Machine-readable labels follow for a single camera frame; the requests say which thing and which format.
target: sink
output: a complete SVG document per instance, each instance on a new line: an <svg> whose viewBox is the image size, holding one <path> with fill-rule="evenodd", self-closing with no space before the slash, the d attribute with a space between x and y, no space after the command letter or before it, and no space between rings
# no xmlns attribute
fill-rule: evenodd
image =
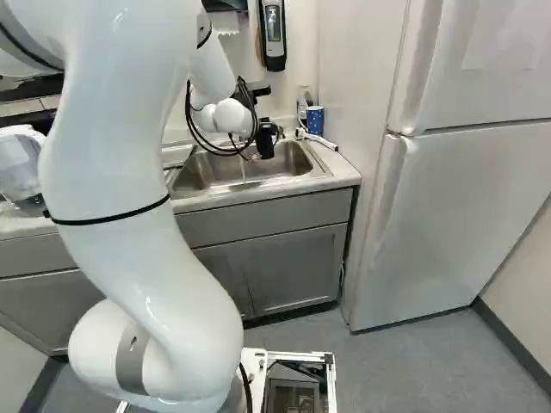
<svg viewBox="0 0 551 413"><path fill-rule="evenodd" d="M195 149L169 188L175 198L185 198L331 175L306 142L280 141L274 153L272 159L262 160L254 145L242 152L243 157Z"/></svg>

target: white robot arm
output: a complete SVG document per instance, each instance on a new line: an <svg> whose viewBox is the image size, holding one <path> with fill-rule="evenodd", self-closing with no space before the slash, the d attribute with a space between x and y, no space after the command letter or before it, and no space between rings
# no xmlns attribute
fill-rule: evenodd
<svg viewBox="0 0 551 413"><path fill-rule="evenodd" d="M208 25L201 0L0 0L0 32L8 23L27 34L11 46L38 60L29 68L4 35L0 73L13 76L15 61L22 76L51 71L52 59L65 65L40 184L73 259L108 297L71 336L73 369L149 410L218 411L236 383L241 318L185 243L159 156L188 78L203 129L253 128L249 110L229 99L235 78L217 36L197 48Z"/></svg>

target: black cable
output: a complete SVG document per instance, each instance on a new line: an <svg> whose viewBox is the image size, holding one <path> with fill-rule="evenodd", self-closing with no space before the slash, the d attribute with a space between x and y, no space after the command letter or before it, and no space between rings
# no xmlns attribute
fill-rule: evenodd
<svg viewBox="0 0 551 413"><path fill-rule="evenodd" d="M191 107L191 82L188 80L187 90L186 90L186 102L185 102L186 123L188 124L189 131L193 136L193 138L195 139L195 141L197 142L197 144L205 151L208 151L216 156L233 157L235 155L240 155L241 157L243 157L242 152L252 145L252 143L254 142L255 135L257 134L257 131L258 131L257 112L254 108L254 102L251 99L251 94L249 93L249 90L246 87L246 82L242 77L238 78L238 90L241 94L243 94L246 97L247 103L249 105L248 109L251 111L251 114L252 114L251 135L247 139L247 142L245 143L245 145L243 145L241 148L238 148L238 146L235 144L235 142L233 141L233 136L230 136L233 149L220 148L219 146L209 142L201 134L201 132L193 122L193 118L191 114L191 111L193 110L193 108Z"/></svg>
<svg viewBox="0 0 551 413"><path fill-rule="evenodd" d="M232 145L235 148L235 150L238 151L238 155L242 157L245 161L250 162L250 159L245 155L243 155L243 151L239 151L238 146L235 144L235 140L233 140L233 133L228 133L227 137L230 139L230 142L232 142Z"/></svg>
<svg viewBox="0 0 551 413"><path fill-rule="evenodd" d="M185 102L185 115L186 115L186 123L188 124L189 131L191 132L191 135L199 144L201 148L203 148L205 151L208 151L210 153L213 153L214 155L220 156L220 157L233 157L236 155L235 150L227 150L224 148L219 148L218 146L212 144L209 142L197 129L197 126L195 126L195 123L193 122L193 119L191 117L191 82L188 80L188 86L186 91L186 102Z"/></svg>
<svg viewBox="0 0 551 413"><path fill-rule="evenodd" d="M252 413L251 385L249 385L249 378L247 377L247 372L243 367L243 363L239 363L239 371L241 372L241 378L243 379L243 387L245 389L245 398L247 400L247 413Z"/></svg>

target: gray cabinet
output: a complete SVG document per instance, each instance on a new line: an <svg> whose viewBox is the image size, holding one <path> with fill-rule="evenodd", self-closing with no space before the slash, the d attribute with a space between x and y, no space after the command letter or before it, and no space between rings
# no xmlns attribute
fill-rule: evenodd
<svg viewBox="0 0 551 413"><path fill-rule="evenodd" d="M337 299L352 189L176 216L197 258L243 319ZM0 324L49 355L66 351L103 295L58 234L0 242Z"/></svg>
<svg viewBox="0 0 551 413"><path fill-rule="evenodd" d="M238 243L194 250L195 256L226 289L243 319L254 316L251 296L243 272L243 256Z"/></svg>
<svg viewBox="0 0 551 413"><path fill-rule="evenodd" d="M338 297L347 225L331 225L241 243L256 316Z"/></svg>
<svg viewBox="0 0 551 413"><path fill-rule="evenodd" d="M6 327L23 328L23 338L48 354L67 347L80 317L102 299L78 270L0 280L0 312L9 320Z"/></svg>

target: floor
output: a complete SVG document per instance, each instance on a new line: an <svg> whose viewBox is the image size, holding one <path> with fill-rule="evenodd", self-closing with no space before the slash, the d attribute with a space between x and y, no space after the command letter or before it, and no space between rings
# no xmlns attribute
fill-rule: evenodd
<svg viewBox="0 0 551 413"><path fill-rule="evenodd" d="M245 345L335 352L340 413L551 412L551 399L471 310L359 336L328 311L247 330ZM116 406L67 367L41 413L115 413Z"/></svg>

